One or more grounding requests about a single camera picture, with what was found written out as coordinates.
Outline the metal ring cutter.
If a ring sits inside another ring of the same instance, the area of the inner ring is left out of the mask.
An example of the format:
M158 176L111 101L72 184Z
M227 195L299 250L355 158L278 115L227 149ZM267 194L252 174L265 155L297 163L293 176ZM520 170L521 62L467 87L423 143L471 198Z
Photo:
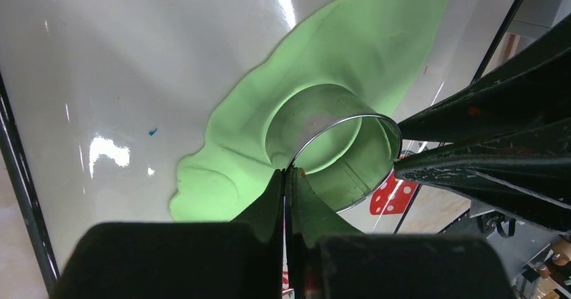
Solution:
M270 163L303 170L313 191L336 212L373 194L393 171L401 148L393 119L334 84L312 86L286 100L265 138Z

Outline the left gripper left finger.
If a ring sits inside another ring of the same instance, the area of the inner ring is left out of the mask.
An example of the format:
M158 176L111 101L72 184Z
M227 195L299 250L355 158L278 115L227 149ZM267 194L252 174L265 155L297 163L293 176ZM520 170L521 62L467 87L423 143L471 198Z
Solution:
M283 172L230 222L109 222L77 243L53 298L281 298Z

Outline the white strawberry tray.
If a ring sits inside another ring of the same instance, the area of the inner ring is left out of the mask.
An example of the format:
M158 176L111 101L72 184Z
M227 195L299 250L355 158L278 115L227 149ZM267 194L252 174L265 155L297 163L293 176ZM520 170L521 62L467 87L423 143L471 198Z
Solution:
M51 292L79 237L166 221L211 111L333 0L1 0L1 142Z

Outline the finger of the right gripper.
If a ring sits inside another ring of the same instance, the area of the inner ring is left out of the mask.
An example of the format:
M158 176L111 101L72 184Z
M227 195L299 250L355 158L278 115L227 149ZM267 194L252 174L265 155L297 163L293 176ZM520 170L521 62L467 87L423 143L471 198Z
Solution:
M405 139L458 143L570 122L570 17L475 83L401 121Z
M396 162L395 176L569 232L570 120L422 152Z

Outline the green dough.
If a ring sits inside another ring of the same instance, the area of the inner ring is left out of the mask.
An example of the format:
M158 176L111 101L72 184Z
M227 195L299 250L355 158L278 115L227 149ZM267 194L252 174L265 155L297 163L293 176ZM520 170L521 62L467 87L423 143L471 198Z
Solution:
M234 219L277 169L265 138L278 108L306 88L347 88L390 116L426 59L449 0L335 0L298 24L211 114L205 144L183 158L169 203L177 222Z

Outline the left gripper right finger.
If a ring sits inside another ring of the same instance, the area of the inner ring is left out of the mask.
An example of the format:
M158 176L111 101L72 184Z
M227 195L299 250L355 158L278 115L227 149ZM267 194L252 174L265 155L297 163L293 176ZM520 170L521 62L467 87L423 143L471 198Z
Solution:
M366 234L285 171L285 243L297 298L513 298L496 251L481 237Z

